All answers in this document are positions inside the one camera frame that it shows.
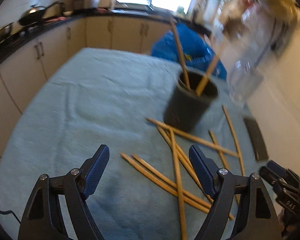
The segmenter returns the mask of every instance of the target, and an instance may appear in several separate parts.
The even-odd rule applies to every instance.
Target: metal screw
[[[78,173],[79,173],[80,171],[79,171],[79,169],[72,169],[71,171],[70,171],[70,173],[72,174],[72,175],[77,175]]]
[[[228,170],[225,169],[225,168],[221,168],[221,169],[219,170],[219,173],[222,174],[222,175],[227,175],[227,174],[228,174]]]
[[[254,179],[260,179],[260,175],[258,173],[252,173],[252,177]]]
[[[45,180],[47,178],[47,174],[41,174],[39,180]]]

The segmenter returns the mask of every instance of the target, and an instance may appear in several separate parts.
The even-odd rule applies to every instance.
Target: blue tablecloth
[[[171,151],[156,127],[145,120],[162,120],[180,65],[129,52],[83,49],[43,86],[16,125],[0,164],[0,210],[13,210],[21,219],[33,186],[42,173],[65,175],[93,156],[100,144],[110,148],[110,160],[87,205],[105,239],[179,239],[177,199],[125,162],[120,152],[136,154],[174,180]],[[221,105],[228,107],[243,152],[246,173],[257,172],[242,115],[228,96],[224,81],[213,79],[220,92],[192,134],[210,140],[212,129],[223,147],[235,151]],[[176,137],[187,153],[192,142]],[[216,151],[201,146],[220,167]],[[226,157],[231,171],[240,174],[238,159]],[[183,186],[203,197],[181,167]],[[76,239],[66,212],[69,236]],[[234,201],[232,214],[236,214]],[[188,239],[194,239],[206,214],[185,204]],[[0,215],[4,229],[17,239],[18,222]],[[229,237],[234,221],[228,222]]]

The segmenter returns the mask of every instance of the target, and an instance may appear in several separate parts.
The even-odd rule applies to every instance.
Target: chopstick
[[[174,137],[173,131],[170,129],[171,134],[171,144],[172,144],[172,156],[173,156],[173,166],[174,166],[174,173],[175,179],[177,184],[177,193],[178,193],[178,204],[179,204],[179,216],[180,216],[180,228],[181,228],[181,239],[187,239],[186,233],[186,214],[185,214],[185,205],[183,200],[183,188],[182,188],[182,180],[180,174],[180,165],[179,165],[179,158],[177,155],[177,148],[176,148],[176,140]]]
[[[172,149],[172,142],[171,139],[169,138],[169,136],[167,135],[167,133],[159,126],[157,126],[157,129],[159,131],[159,133],[162,135],[162,137],[165,139],[165,141],[167,142],[167,144],[170,146],[170,148]],[[180,162],[182,163],[182,165],[184,166],[184,168],[186,169],[186,171],[189,173],[189,175],[192,177],[192,179],[194,180],[194,182],[198,185],[198,187],[203,191],[203,193],[205,194],[204,190],[202,189],[201,183],[197,177],[197,175],[195,174],[193,168],[190,167],[190,165],[188,164],[188,162],[186,160],[189,161],[189,158],[186,156],[186,154],[184,153],[185,156],[183,156],[180,151],[177,150],[177,154],[178,154],[178,158],[180,160]],[[213,199],[205,194],[205,196],[207,197],[207,199],[212,203]]]
[[[165,183],[167,183],[169,186],[173,187],[174,189],[177,188],[177,184],[175,184],[172,180],[168,179],[166,176],[164,176],[162,173],[157,171],[154,167],[152,167],[150,164],[148,164],[146,161],[141,159],[140,157],[136,155],[132,155],[132,158],[134,158],[137,162],[139,162],[142,166],[144,166],[146,169],[151,171],[154,175],[156,175],[159,179],[163,180]],[[193,201],[198,202],[200,205],[205,206],[206,208],[210,208],[211,204],[208,202],[205,202],[204,200],[196,197],[192,193],[186,190],[182,190],[183,195],[187,196],[188,198],[192,199]]]
[[[211,74],[213,73],[218,61],[219,61],[219,55],[221,54],[224,46],[226,45],[226,42],[223,41],[221,46],[220,46],[220,49],[218,51],[218,53],[215,53],[214,54],[214,57],[212,58],[207,70],[206,70],[206,73],[205,75],[201,78],[197,88],[195,89],[195,93],[198,95],[198,96],[201,96],[202,92],[204,91],[209,79],[210,79],[210,76]]]
[[[233,127],[232,121],[230,119],[230,116],[229,116],[227,108],[224,105],[222,105],[222,109],[223,109],[223,112],[225,113],[225,116],[226,116],[226,119],[227,119],[227,122],[228,122],[228,125],[229,125],[229,128],[230,128],[230,131],[231,131],[231,134],[232,134],[232,137],[233,137],[233,140],[234,140],[234,145],[235,145],[235,148],[237,149],[237,152],[238,152],[241,174],[242,174],[242,176],[246,176],[246,173],[244,171],[244,166],[243,166],[242,152],[241,152],[241,149],[240,149],[240,145],[239,145],[239,141],[238,141],[237,135],[236,135],[236,133],[234,131],[234,127]]]
[[[216,136],[214,135],[213,131],[212,130],[209,130],[209,135],[211,137],[211,140],[213,141],[214,144],[218,145],[218,141],[217,141],[217,138]],[[223,152],[221,151],[218,151],[219,153],[219,156],[220,156],[220,159],[221,159],[221,162],[223,164],[223,167],[226,168],[228,171],[230,170],[230,167],[229,167],[229,164],[223,154]],[[237,204],[239,205],[240,203],[240,196],[239,195],[235,195],[235,199],[237,201]]]
[[[215,150],[220,150],[220,151],[222,151],[223,153],[227,153],[227,154],[229,154],[229,155],[231,155],[231,156],[234,156],[234,157],[237,157],[237,158],[238,158],[238,154],[237,154],[237,153],[235,153],[235,152],[233,152],[233,151],[231,151],[231,150],[229,150],[229,149],[227,149],[227,148],[223,148],[223,147],[221,147],[221,146],[219,146],[219,145],[215,145],[214,143],[211,143],[211,142],[209,142],[209,141],[206,141],[206,140],[204,140],[204,139],[201,139],[201,138],[199,138],[199,137],[197,137],[197,136],[194,136],[194,135],[192,135],[192,134],[183,132],[183,131],[181,131],[181,130],[179,130],[179,129],[177,129],[177,128],[174,128],[174,127],[172,127],[172,126],[170,126],[170,125],[168,125],[168,124],[165,124],[165,123],[163,123],[163,122],[159,122],[159,121],[157,121],[157,120],[154,120],[154,119],[151,119],[151,118],[148,118],[148,117],[146,117],[146,120],[147,120],[148,122],[151,122],[151,123],[157,125],[157,126],[160,126],[161,128],[164,128],[164,129],[167,129],[167,130],[172,129],[173,132],[174,132],[175,134],[177,134],[177,135],[179,135],[179,136],[182,136],[182,137],[184,137],[184,138],[186,138],[186,139],[188,139],[188,140],[191,140],[191,141],[194,141],[194,142],[203,144],[203,145],[205,145],[205,146],[207,146],[207,147],[210,147],[210,148],[212,148],[212,149],[215,149]]]
[[[183,71],[183,76],[185,79],[185,84],[187,89],[190,91],[190,82],[189,82],[189,76],[188,76],[188,71],[186,68],[186,60],[185,60],[185,55],[183,54],[183,50],[182,50],[182,46],[181,46],[181,42],[180,42],[180,38],[179,38],[179,34],[178,34],[178,30],[176,28],[176,24],[175,24],[175,19],[170,18],[170,24],[171,24],[171,28],[172,28],[172,32],[174,35],[174,39],[176,40],[176,45],[177,45],[177,50],[178,50],[178,55],[179,55],[179,61],[180,61],[180,65],[182,67],[182,71]]]
[[[158,185],[160,188],[164,189],[165,191],[167,191],[168,193],[170,193],[171,195],[178,197],[178,193],[176,190],[174,190],[173,188],[169,187],[167,184],[163,183],[161,180],[157,179],[154,175],[152,175],[151,173],[149,173],[148,171],[146,171],[143,167],[141,167],[140,164],[136,163],[134,160],[132,160],[128,155],[124,154],[124,153],[120,153],[121,157],[127,161],[132,167],[134,167],[137,171],[139,171],[142,175],[144,175],[146,178],[148,178],[149,180],[151,180],[153,183],[155,183],[156,185]],[[183,196],[184,202],[186,202],[187,204],[189,204],[190,206],[203,211],[205,213],[209,212],[209,209],[198,204],[197,202],[191,200],[190,198]]]

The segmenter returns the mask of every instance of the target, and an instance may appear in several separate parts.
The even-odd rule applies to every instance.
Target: blue bag
[[[186,65],[202,71],[206,71],[214,57],[214,51],[205,43],[200,36],[184,24],[178,24],[177,30],[180,37],[183,53],[186,58]],[[179,62],[177,45],[172,31],[167,32],[152,47],[151,55],[164,58],[170,61]],[[227,71],[219,60],[213,75],[226,80]]]

